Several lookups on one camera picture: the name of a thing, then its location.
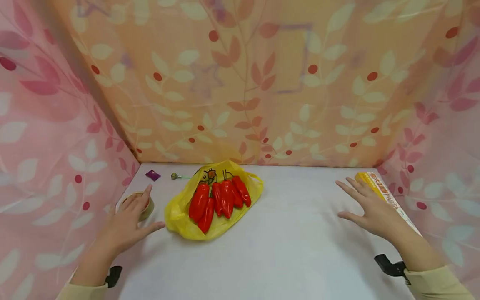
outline orange floral fabric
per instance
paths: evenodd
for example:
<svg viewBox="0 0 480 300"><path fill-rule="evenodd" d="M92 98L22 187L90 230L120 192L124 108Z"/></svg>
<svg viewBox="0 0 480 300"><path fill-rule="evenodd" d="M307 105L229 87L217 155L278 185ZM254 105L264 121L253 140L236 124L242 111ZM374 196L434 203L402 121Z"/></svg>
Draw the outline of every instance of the orange floral fabric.
<svg viewBox="0 0 480 300"><path fill-rule="evenodd" d="M371 167L473 1L53 3L140 161Z"/></svg>

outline black clip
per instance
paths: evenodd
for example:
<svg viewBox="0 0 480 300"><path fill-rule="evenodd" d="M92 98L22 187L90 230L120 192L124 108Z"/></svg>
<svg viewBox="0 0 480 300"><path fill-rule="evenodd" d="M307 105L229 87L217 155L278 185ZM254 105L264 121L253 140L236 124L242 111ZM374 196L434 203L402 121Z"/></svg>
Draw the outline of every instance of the black clip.
<svg viewBox="0 0 480 300"><path fill-rule="evenodd" d="M122 269L123 269L123 267L119 266L119 265L116 265L116 266L113 266L113 267L110 268L110 273L107 276L107 278L105 278L105 282L108 284L108 288L112 288L112 287L116 286L116 284L117 284L117 282L120 278L120 274L121 274Z"/></svg>
<svg viewBox="0 0 480 300"><path fill-rule="evenodd" d="M385 254L375 256L375 261L385 274L393 277L404 277L407 284L410 284L407 276L405 276L403 272L407 268L403 261L392 264Z"/></svg>

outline left hand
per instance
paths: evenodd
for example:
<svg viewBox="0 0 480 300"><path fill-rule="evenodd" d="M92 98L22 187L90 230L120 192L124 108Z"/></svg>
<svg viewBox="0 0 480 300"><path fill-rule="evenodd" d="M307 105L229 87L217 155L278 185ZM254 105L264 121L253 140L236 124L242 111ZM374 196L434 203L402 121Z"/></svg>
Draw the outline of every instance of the left hand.
<svg viewBox="0 0 480 300"><path fill-rule="evenodd" d="M165 227L165 222L155 222L139 228L138 219L150 198L152 185L149 184L142 195L134 194L127 198L115 213L112 207L108 213L107 223L98 234L95 245L104 249L113 257L128 250L150 233Z"/></svg>

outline wrist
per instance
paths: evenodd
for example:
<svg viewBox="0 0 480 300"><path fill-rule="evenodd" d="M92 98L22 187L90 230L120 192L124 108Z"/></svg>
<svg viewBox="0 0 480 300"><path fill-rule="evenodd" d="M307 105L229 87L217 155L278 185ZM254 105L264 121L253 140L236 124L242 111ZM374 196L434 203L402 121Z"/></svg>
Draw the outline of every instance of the wrist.
<svg viewBox="0 0 480 300"><path fill-rule="evenodd" d="M88 250L87 255L89 259L94 261L110 262L112 263L117 258L118 253L115 249L95 241Z"/></svg>
<svg viewBox="0 0 480 300"><path fill-rule="evenodd" d="M410 245L419 238L423 239L410 226L405 225L393 230L386 239L398 250L401 247Z"/></svg>

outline right hand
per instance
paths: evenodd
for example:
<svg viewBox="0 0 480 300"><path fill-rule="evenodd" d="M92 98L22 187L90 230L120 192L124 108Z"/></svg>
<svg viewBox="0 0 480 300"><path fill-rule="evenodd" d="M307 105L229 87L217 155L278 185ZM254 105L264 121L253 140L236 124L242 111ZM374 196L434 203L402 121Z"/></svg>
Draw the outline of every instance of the right hand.
<svg viewBox="0 0 480 300"><path fill-rule="evenodd" d="M405 236L405 234L415 233L396 210L387 201L375 194L363 180L355 181L350 177L346 179L355 189L338 180L335 183L355 199L365 213L363 216L359 216L343 211L338 213L340 218L352 221L368 232L391 243L394 242L394 239Z"/></svg>

